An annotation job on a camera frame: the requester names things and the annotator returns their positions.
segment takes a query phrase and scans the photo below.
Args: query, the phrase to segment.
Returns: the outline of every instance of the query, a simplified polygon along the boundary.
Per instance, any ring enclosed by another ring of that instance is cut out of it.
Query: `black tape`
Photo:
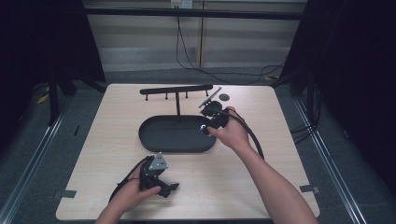
[[[318,187],[312,187],[311,185],[300,186],[300,191],[302,193],[306,193],[306,192],[312,191],[314,194],[317,194],[317,193],[320,192]]]
[[[76,196],[76,191],[75,190],[61,190],[61,191],[55,191],[52,195],[52,199],[55,200],[61,200],[62,198],[74,198]]]

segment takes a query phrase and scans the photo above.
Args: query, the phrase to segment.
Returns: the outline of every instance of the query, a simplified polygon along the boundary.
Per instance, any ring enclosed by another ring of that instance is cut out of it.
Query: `white wall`
[[[170,0],[85,0],[84,4],[168,8]],[[303,0],[193,1],[194,8],[221,10],[303,12],[304,6]],[[176,57],[176,18],[89,15],[89,20],[106,72],[180,67]],[[289,52],[298,23],[297,21],[180,18],[180,28],[189,58],[194,66],[202,67],[264,66],[282,63]],[[179,42],[178,58],[187,65],[180,39]]]

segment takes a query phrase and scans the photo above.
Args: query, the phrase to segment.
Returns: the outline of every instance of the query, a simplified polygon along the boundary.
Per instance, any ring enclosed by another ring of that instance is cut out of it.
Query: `right hand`
[[[240,118],[235,112],[235,108],[227,106],[229,113]],[[214,129],[207,127],[209,133],[217,137],[225,146],[232,149],[250,146],[248,141],[248,132],[245,128],[235,119],[229,117],[228,123],[223,129]]]

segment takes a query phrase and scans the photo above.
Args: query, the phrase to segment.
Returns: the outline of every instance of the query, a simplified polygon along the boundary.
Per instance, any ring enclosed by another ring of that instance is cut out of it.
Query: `left hand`
[[[113,197],[111,202],[103,210],[96,223],[117,223],[120,217],[129,210],[134,209],[147,198],[160,192],[161,187],[156,186],[151,189],[140,190],[139,174],[143,164],[129,176],[126,183]]]

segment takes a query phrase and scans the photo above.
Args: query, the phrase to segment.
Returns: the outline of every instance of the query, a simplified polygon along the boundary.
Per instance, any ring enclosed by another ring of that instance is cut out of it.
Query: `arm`
[[[161,187],[159,186],[143,191],[139,189],[140,168],[141,165],[131,174],[131,180],[117,192],[111,202],[102,211],[99,218],[96,219],[96,224],[117,224],[126,211],[132,210],[148,197],[160,192]]]
[[[237,116],[233,107],[230,113]],[[229,118],[224,129],[208,128],[225,146],[230,147],[246,165],[262,201],[276,223],[318,223],[312,210],[298,190],[265,160],[248,141],[247,131],[235,119]]]

